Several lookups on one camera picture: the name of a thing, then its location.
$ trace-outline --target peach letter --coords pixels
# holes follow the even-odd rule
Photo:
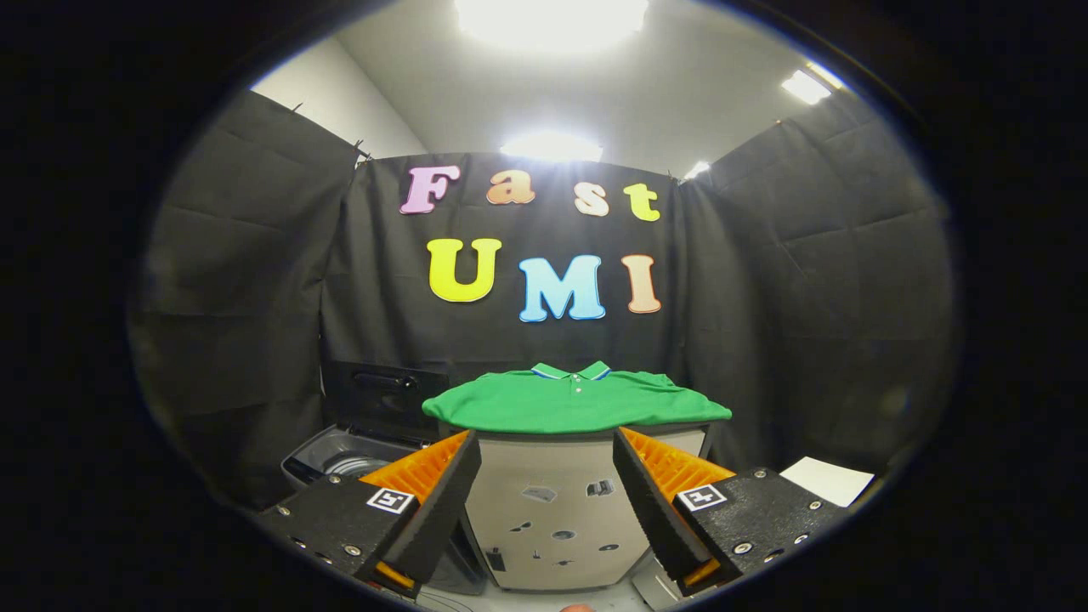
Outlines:
[[[529,173],[522,170],[504,170],[491,178],[494,187],[487,189],[487,201],[492,204],[529,204],[536,197]]]
[[[631,277],[631,303],[627,305],[627,309],[635,315],[660,310],[662,303],[654,297],[654,278],[650,274],[654,258],[648,255],[628,255],[619,261],[627,266],[627,272]]]
[[[605,188],[593,183],[574,185],[574,208],[582,215],[604,217],[608,215],[608,203],[605,201]]]

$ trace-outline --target beige cabinet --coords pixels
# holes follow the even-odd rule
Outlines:
[[[700,429],[655,436],[698,454]],[[499,587],[613,585],[648,550],[613,466],[611,439],[480,440],[466,501],[469,525]]]

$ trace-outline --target shirt collar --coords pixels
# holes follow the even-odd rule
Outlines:
[[[536,364],[530,371],[536,376],[556,380],[570,376],[570,372],[562,371],[559,368],[553,368],[547,364]],[[605,365],[604,362],[595,362],[590,367],[579,371],[578,375],[590,380],[601,380],[602,378],[608,376],[608,372],[610,371],[611,368]]]

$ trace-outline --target blue letter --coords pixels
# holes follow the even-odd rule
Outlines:
[[[518,318],[527,323],[546,319],[547,313],[541,306],[543,298],[552,315],[561,319],[572,296],[574,305],[570,308],[571,319],[604,317],[605,307],[601,305],[597,295],[597,266],[601,266],[601,258],[596,255],[579,255],[570,260],[567,273],[560,281],[552,265],[543,257],[533,257],[518,264],[518,268],[526,273],[526,309]]]

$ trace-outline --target foam letter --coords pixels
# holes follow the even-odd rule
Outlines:
[[[623,193],[631,196],[631,212],[643,221],[657,221],[662,218],[658,210],[650,209],[650,200],[657,199],[657,194],[650,191],[645,183],[638,183],[623,189]]]
[[[605,201],[605,188],[593,183],[574,185],[574,208],[582,215],[604,217],[608,215],[608,203]]]
[[[446,195],[449,181],[461,178],[461,169],[456,166],[438,166],[435,168],[412,168],[411,186],[408,187],[408,200],[400,205],[401,215],[419,215],[434,210],[431,194],[435,201]]]
[[[552,265],[543,257],[526,259],[518,268],[526,273],[526,309],[518,318],[527,323],[535,323],[547,318],[541,301],[547,302],[552,315],[561,319],[571,297],[571,319],[599,319],[605,316],[605,307],[597,295],[597,267],[601,258],[596,255],[579,255],[570,260],[567,273],[560,281]]]
[[[492,204],[529,204],[536,197],[529,173],[522,170],[504,170],[491,178],[494,187],[487,189],[487,201]]]
[[[477,280],[470,284],[457,282],[454,269],[457,252],[465,243],[457,238],[437,238],[426,243],[431,252],[431,291],[446,302],[475,302],[491,293],[495,286],[495,252],[503,243],[495,238],[477,238],[472,248],[477,249]]]
[[[660,310],[662,303],[654,297],[654,278],[650,273],[654,258],[648,255],[628,255],[619,261],[627,266],[627,272],[631,277],[631,303],[627,305],[627,309],[635,315]]]

